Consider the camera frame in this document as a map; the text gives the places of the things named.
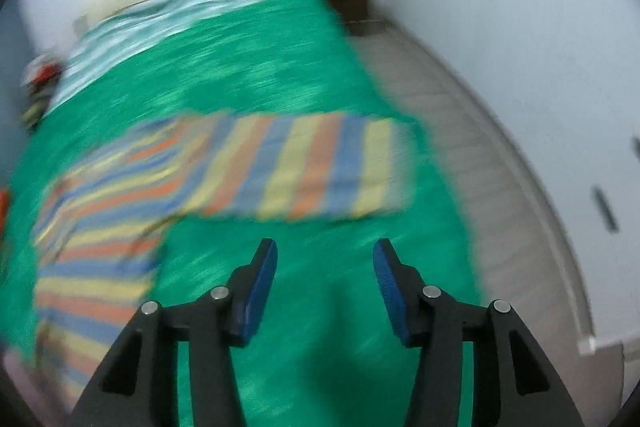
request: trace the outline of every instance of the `silver screw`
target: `silver screw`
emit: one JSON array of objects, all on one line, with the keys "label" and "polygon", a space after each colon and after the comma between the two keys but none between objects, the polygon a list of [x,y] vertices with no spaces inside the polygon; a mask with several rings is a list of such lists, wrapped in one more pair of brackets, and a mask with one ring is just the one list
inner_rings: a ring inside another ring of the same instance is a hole
[{"label": "silver screw", "polygon": [[142,310],[145,315],[151,315],[158,311],[158,303],[156,301],[147,301],[140,306],[140,310]]},{"label": "silver screw", "polygon": [[497,312],[500,313],[509,313],[511,311],[511,305],[507,301],[503,301],[502,299],[494,301],[494,308]]},{"label": "silver screw", "polygon": [[422,288],[422,295],[430,299],[437,299],[442,295],[442,290],[437,286],[425,286]]},{"label": "silver screw", "polygon": [[226,299],[229,296],[229,288],[226,286],[216,286],[209,293],[213,300],[220,301],[221,299]]}]

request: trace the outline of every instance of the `tiled floor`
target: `tiled floor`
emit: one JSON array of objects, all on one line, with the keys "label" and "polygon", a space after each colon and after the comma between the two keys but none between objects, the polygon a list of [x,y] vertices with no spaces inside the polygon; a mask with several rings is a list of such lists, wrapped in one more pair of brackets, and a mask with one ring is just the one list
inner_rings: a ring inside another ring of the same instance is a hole
[{"label": "tiled floor", "polygon": [[580,356],[590,321],[558,222],[521,157],[447,68],[394,28],[354,38],[381,89],[430,129],[474,236],[488,301],[513,304],[555,365],[587,427],[620,407],[622,349]]}]

